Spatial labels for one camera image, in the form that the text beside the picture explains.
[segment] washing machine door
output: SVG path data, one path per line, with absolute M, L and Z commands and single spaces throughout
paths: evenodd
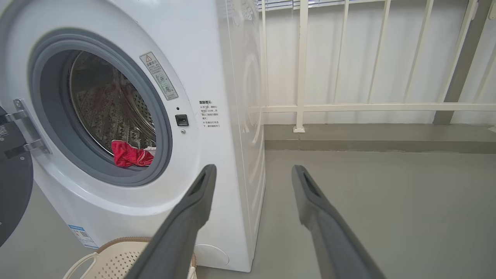
M 20 112 L 7 114 L 0 107 L 0 246 L 21 221 L 33 188 L 33 162 L 23 134 L 14 120 Z

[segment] vertical railing bar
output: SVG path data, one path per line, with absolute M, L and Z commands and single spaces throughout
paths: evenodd
M 348 8 L 350 6 L 350 0 L 344 1 L 344 14 L 343 14 L 343 29 L 341 30 L 341 44 L 339 46 L 339 58 L 338 58 L 338 69 L 336 74 L 336 84 L 334 86 L 334 97 L 332 103 L 336 103 L 336 96 L 338 95 L 339 90 L 339 80 L 341 79 L 341 63 L 343 60 L 343 49 L 346 47 L 346 25 L 348 23 Z
M 438 103 L 442 103 L 444 101 L 444 98 L 446 97 L 446 94 L 448 93 L 449 84 L 451 83 L 451 79 L 453 78 L 453 73 L 455 72 L 458 59 L 460 58 L 460 53 L 463 47 L 463 41 L 465 41 L 465 37 L 467 36 L 468 27 L 470 25 L 470 22 L 472 21 L 472 15 L 475 11 L 476 6 L 477 6 L 477 0 L 469 0 L 467 5 L 467 10 L 465 11 L 465 16 L 463 17 L 460 34 L 458 34 L 458 40 L 456 42 L 453 63 L 451 64 L 451 69 L 449 71 L 448 79 L 446 81 L 444 89 L 443 91 L 441 91 L 442 94 L 439 96 L 439 99 L 437 100 Z
M 377 65 L 379 64 L 379 59 L 380 59 L 380 54 L 382 51 L 382 43 L 384 42 L 384 38 L 386 37 L 386 27 L 387 27 L 387 19 L 389 17 L 389 7 L 391 6 L 391 0 L 385 0 L 384 2 L 384 16 L 382 17 L 382 26 L 380 28 L 380 35 L 379 35 L 379 43 L 377 45 L 377 54 L 375 55 L 375 63 L 373 66 L 373 72 L 372 72 L 372 80 L 371 80 L 371 87 L 369 89 L 369 96 L 367 98 L 367 103 L 370 104 L 371 102 L 371 96 L 375 84 L 375 73 L 377 72 Z
M 300 1 L 300 51 L 298 58 L 298 97 L 296 105 L 296 126 L 293 128 L 295 133 L 304 133 L 303 112 L 305 111 L 305 78 L 307 68 L 307 29 L 309 18 L 309 0 Z
M 488 85 L 488 77 L 491 76 L 493 69 L 496 64 L 496 45 L 493 48 L 493 53 L 491 54 L 491 58 L 489 58 L 488 65 L 486 66 L 486 70 L 484 71 L 484 75 L 482 76 L 481 83 L 477 88 L 477 93 L 475 94 L 473 103 L 479 103 L 486 91 L 486 87 Z
M 417 49 L 415 50 L 415 55 L 413 56 L 412 68 L 410 70 L 410 76 L 408 77 L 408 82 L 406 84 L 405 95 L 403 96 L 403 103 L 406 103 L 408 100 L 408 96 L 410 95 L 410 91 L 412 90 L 412 80 L 415 74 L 415 69 L 417 68 L 417 62 L 419 60 L 419 56 L 422 52 L 422 47 L 424 45 L 424 39 L 427 34 L 427 27 L 429 25 L 429 20 L 431 18 L 431 12 L 433 9 L 434 0 L 427 0 L 426 10 L 424 12 L 424 20 L 422 21 L 422 27 L 420 28 L 419 40 L 417 42 Z
M 265 90 L 264 95 L 265 95 L 265 104 L 269 104 L 269 69 L 268 69 L 268 62 L 267 62 L 267 28 L 265 25 L 265 1 L 262 0 L 262 67 L 264 69 L 263 73 L 263 78 L 264 78 L 264 83 L 263 83 L 263 90 Z

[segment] perforated metal drum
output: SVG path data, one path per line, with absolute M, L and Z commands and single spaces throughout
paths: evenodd
M 70 101 L 86 132 L 112 154 L 112 140 L 155 145 L 155 128 L 139 92 L 113 65 L 82 51 L 68 76 Z

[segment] gray vertical pole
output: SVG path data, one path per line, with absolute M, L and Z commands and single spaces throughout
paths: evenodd
M 444 98 L 445 103 L 458 102 L 458 99 L 460 99 L 463 85 L 467 79 L 470 65 L 472 65 L 472 60 L 474 59 L 475 51 L 477 50 L 477 45 L 479 44 L 492 2 L 493 0 L 479 0 L 479 6 L 477 7 L 474 20 L 472 20 L 465 41 L 463 42 L 460 58 L 449 84 L 448 93 Z M 453 111 L 436 111 L 433 124 L 449 125 L 452 117 Z

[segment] round door opening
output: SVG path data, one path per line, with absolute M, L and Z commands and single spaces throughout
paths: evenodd
M 117 186 L 141 186 L 164 172 L 172 153 L 169 118 L 154 85 L 126 53 L 93 33 L 63 29 L 39 41 L 30 64 L 36 116 L 74 165 Z M 151 164 L 117 167 L 114 140 L 148 149 Z
M 156 148 L 155 127 L 143 98 L 116 67 L 81 51 L 69 70 L 69 97 L 86 132 L 110 155 L 112 141 Z

